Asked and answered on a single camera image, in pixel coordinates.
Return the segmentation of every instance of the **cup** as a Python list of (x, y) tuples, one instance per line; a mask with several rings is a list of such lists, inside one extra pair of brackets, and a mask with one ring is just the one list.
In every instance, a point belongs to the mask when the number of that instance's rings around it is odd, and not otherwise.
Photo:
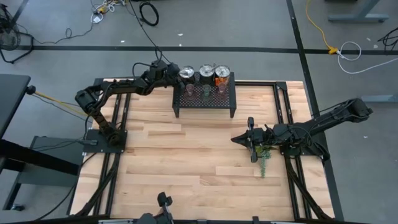
[(185, 87), (185, 91), (187, 92), (188, 96), (192, 96), (193, 95), (193, 89), (194, 89), (194, 85), (193, 84), (187, 84)]
[(224, 94), (226, 90), (226, 84), (225, 83), (219, 83), (218, 84), (218, 93), (219, 94)]
[(206, 84), (202, 88), (203, 88), (203, 96), (204, 97), (209, 97), (210, 96), (211, 86)]

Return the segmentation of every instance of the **white cable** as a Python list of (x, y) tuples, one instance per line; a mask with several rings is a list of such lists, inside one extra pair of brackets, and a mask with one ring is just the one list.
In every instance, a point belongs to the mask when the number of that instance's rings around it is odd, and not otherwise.
[[(101, 5), (99, 5), (99, 6), (97, 6), (97, 7), (95, 8), (94, 12), (97, 12), (98, 9), (101, 8), (101, 7), (105, 7), (105, 8), (107, 8), (107, 9), (109, 9), (109, 11), (114, 12), (114, 6), (118, 6), (118, 5), (123, 5), (123, 6), (125, 6), (125, 5), (126, 5), (126, 3), (125, 3), (124, 1), (122, 1), (122, 0), (120, 0), (120, 1), (121, 1), (122, 3), (115, 3), (115, 0), (112, 0), (111, 2), (109, 2), (109, 0), (104, 0), (103, 3), (102, 3)], [(94, 14), (94, 12), (91, 14), (91, 19), (90, 19), (90, 21), (91, 21), (92, 23), (95, 23), (95, 24), (100, 23), (100, 22), (104, 19), (104, 15), (103, 15), (102, 13)], [(99, 20), (95, 22), (95, 21), (93, 20), (93, 17), (94, 17), (94, 16), (97, 16), (97, 17), (99, 18)]]
[[(343, 47), (344, 47), (346, 44), (354, 44), (354, 45), (356, 45), (356, 46), (358, 47), (358, 49), (359, 49), (359, 55), (358, 55), (356, 58), (347, 58), (347, 57), (345, 57), (345, 56), (343, 55)], [(341, 66), (341, 64), (340, 64), (340, 58), (345, 59), (345, 60), (350, 61), (350, 62), (353, 62), (353, 61), (355, 61), (355, 60), (358, 60), (358, 59), (361, 57), (361, 54), (362, 54), (362, 49), (361, 49), (361, 47), (359, 46), (359, 44), (357, 44), (357, 43), (355, 43), (355, 42), (347, 41), (347, 42), (343, 43), (343, 45), (340, 47), (340, 51), (339, 51), (339, 50), (337, 51), (337, 54), (338, 54), (338, 56), (337, 56), (337, 62), (338, 62), (338, 65), (340, 66), (340, 68), (342, 69), (342, 71), (344, 71), (345, 73), (348, 73), (348, 74), (352, 74), (352, 75), (354, 75), (354, 74), (359, 74), (359, 73), (363, 73), (363, 72), (366, 72), (366, 71), (368, 71), (368, 70), (370, 70), (370, 69), (377, 68), (377, 67), (382, 66), (382, 65), (387, 65), (388, 63), (391, 63), (391, 62), (393, 62), (393, 61), (398, 60), (398, 58), (394, 58), (394, 59), (392, 59), (392, 60), (390, 60), (390, 61), (388, 61), (388, 62), (384, 62), (384, 63), (381, 63), (381, 64), (379, 64), (379, 65), (374, 65), (374, 66), (372, 66), (372, 67), (369, 67), (369, 68), (367, 68), (367, 69), (364, 69), (364, 70), (361, 70), (361, 71), (358, 71), (358, 72), (347, 72), (347, 71), (346, 71), (345, 69), (343, 69), (343, 67)]]

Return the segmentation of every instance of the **wood plank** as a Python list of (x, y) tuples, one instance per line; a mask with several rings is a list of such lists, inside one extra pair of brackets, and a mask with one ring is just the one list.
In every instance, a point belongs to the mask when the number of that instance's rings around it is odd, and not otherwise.
[[(287, 82), (287, 86), (294, 121), (310, 119), (303, 83)], [(277, 123), (272, 88), (237, 86), (238, 108), (233, 119), (229, 110), (190, 109), (180, 110), (180, 118), (176, 118), (172, 90), (157, 88), (149, 96), (132, 95), (127, 146), (121, 156), (111, 216), (157, 214), (157, 194), (164, 191), (173, 197), (170, 210), (175, 219), (251, 220), (259, 216), (260, 220), (293, 220), (280, 152), (271, 151), (263, 179), (260, 161), (251, 163), (249, 151), (230, 141), (246, 131), (249, 116), (254, 117), (256, 127)], [(115, 99), (112, 96), (102, 108), (107, 119), (112, 117)], [(284, 109), (283, 97), (280, 99)], [(102, 161), (103, 155), (98, 154), (82, 168), (72, 213), (84, 206), (98, 186)], [(302, 163), (308, 191), (333, 216), (321, 160), (303, 156)], [(298, 202), (303, 215), (299, 193)]]

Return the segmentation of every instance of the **plug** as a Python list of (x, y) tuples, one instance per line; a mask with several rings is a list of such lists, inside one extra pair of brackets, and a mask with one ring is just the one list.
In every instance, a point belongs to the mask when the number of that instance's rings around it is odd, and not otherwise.
[(337, 48), (335, 48), (335, 47), (329, 47), (329, 54), (330, 54), (330, 55), (335, 54), (335, 53), (337, 53), (337, 52), (338, 52), (338, 49), (337, 49)]

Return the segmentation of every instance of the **extension cord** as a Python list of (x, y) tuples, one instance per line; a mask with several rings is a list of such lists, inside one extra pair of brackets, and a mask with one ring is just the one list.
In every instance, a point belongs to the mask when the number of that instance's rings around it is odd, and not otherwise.
[[(343, 47), (344, 47), (346, 44), (353, 44), (353, 45), (355, 45), (355, 46), (358, 47), (358, 49), (359, 49), (359, 55), (358, 55), (356, 58), (348, 58), (348, 57), (345, 57), (345, 56), (343, 55), (343, 53), (342, 53)], [(398, 60), (398, 58), (394, 58), (394, 59), (392, 59), (392, 60), (390, 60), (390, 61), (388, 61), (388, 62), (380, 63), (380, 64), (378, 64), (378, 65), (374, 65), (374, 66), (372, 66), (372, 67), (366, 68), (366, 69), (361, 70), (361, 71), (357, 71), (357, 72), (348, 72), (348, 71), (346, 71), (345, 69), (343, 69), (343, 66), (341, 66), (340, 58), (345, 59), (345, 60), (350, 61), (350, 62), (354, 62), (354, 61), (358, 60), (358, 59), (361, 57), (362, 48), (361, 48), (361, 47), (359, 46), (359, 44), (357, 44), (356, 42), (347, 41), (347, 42), (343, 43), (343, 45), (340, 47), (340, 50), (337, 50), (336, 53), (338, 54), (338, 56), (337, 56), (338, 65), (340, 66), (340, 68), (342, 69), (342, 71), (344, 71), (345, 73), (350, 74), (350, 75), (355, 75), (355, 74), (363, 73), (363, 72), (366, 72), (366, 71), (368, 71), (368, 70), (370, 70), (370, 69), (374, 69), (374, 68), (380, 67), (380, 66), (382, 66), (382, 65), (387, 65), (388, 63), (391, 63), (391, 62), (394, 62), (394, 61)]]

